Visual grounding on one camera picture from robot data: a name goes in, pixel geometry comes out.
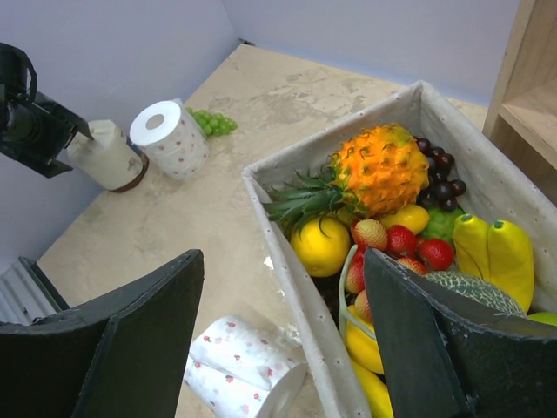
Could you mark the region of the paper roll edge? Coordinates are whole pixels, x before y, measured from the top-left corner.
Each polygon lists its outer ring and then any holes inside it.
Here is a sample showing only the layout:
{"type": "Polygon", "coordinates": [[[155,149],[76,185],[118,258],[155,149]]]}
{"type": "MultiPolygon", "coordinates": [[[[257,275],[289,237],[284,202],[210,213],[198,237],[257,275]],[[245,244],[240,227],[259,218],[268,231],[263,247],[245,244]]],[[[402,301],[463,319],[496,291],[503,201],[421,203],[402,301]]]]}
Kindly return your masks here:
{"type": "Polygon", "coordinates": [[[78,133],[66,148],[71,164],[111,192],[136,187],[149,167],[149,160],[113,121],[89,123],[93,139],[78,133]]]}

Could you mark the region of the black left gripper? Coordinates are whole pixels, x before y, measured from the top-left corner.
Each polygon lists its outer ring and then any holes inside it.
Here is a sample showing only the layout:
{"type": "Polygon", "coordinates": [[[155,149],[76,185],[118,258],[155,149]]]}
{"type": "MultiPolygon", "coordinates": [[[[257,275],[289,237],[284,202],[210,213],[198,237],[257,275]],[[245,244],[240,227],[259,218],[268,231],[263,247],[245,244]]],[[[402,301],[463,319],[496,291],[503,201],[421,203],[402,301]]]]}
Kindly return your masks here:
{"type": "Polygon", "coordinates": [[[1,44],[1,153],[51,179],[72,170],[57,157],[78,134],[93,139],[84,118],[37,89],[28,55],[1,44]]]}

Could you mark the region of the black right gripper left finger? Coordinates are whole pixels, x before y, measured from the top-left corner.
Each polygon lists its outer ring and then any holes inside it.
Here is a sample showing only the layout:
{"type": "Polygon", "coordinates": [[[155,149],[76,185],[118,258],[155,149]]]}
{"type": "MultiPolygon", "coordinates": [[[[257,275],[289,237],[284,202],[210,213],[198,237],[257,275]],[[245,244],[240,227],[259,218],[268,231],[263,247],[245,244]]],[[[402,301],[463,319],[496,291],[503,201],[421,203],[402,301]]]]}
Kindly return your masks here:
{"type": "Polygon", "coordinates": [[[31,325],[1,326],[4,417],[172,417],[204,283],[204,255],[31,325]]]}

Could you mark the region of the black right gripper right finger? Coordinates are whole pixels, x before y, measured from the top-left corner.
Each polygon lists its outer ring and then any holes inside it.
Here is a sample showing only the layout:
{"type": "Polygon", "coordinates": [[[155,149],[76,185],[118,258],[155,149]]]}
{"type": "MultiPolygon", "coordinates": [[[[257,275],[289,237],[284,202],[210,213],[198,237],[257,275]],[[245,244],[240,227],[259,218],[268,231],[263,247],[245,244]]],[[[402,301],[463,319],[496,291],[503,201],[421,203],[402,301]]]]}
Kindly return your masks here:
{"type": "Polygon", "coordinates": [[[486,307],[367,248],[367,297],[397,417],[554,417],[556,328],[486,307]]]}

